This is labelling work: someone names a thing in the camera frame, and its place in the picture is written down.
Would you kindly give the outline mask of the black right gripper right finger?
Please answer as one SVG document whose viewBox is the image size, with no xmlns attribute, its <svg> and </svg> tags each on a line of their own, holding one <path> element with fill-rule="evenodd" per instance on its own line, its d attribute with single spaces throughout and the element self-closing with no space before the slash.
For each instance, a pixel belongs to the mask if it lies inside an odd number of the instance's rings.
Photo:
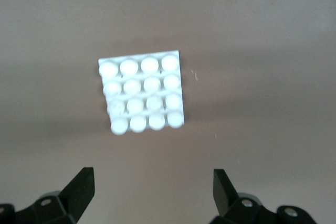
<svg viewBox="0 0 336 224">
<path fill-rule="evenodd" d="M 212 224 L 317 224 L 302 208 L 282 205 L 272 212 L 256 196 L 238 193 L 223 169 L 214 170 L 213 198 L 218 216 Z"/>
</svg>

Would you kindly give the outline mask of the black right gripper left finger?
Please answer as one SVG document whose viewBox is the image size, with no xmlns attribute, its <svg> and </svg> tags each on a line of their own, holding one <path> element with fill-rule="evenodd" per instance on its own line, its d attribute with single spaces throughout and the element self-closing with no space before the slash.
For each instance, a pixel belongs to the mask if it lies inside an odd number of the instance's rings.
<svg viewBox="0 0 336 224">
<path fill-rule="evenodd" d="M 0 224 L 77 224 L 94 195 L 94 169 L 84 167 L 63 190 L 45 194 L 20 211 L 0 204 Z"/>
</svg>

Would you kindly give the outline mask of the white studded base plate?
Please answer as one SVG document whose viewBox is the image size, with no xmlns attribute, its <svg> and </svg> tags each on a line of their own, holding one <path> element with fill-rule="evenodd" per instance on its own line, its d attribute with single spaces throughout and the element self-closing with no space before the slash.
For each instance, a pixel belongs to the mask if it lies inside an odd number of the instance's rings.
<svg viewBox="0 0 336 224">
<path fill-rule="evenodd" d="M 179 51 L 101 58 L 98 70 L 113 134 L 184 124 Z"/>
</svg>

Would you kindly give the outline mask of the brown table cover sheet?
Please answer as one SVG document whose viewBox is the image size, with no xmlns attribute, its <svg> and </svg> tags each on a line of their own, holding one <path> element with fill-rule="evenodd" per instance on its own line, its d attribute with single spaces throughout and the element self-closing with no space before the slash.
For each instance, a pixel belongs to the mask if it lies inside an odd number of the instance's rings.
<svg viewBox="0 0 336 224">
<path fill-rule="evenodd" d="M 114 135 L 98 60 L 170 50 L 185 124 Z M 80 224 L 208 224 L 216 168 L 336 224 L 336 0 L 0 0 L 0 203 L 83 167 Z"/>
</svg>

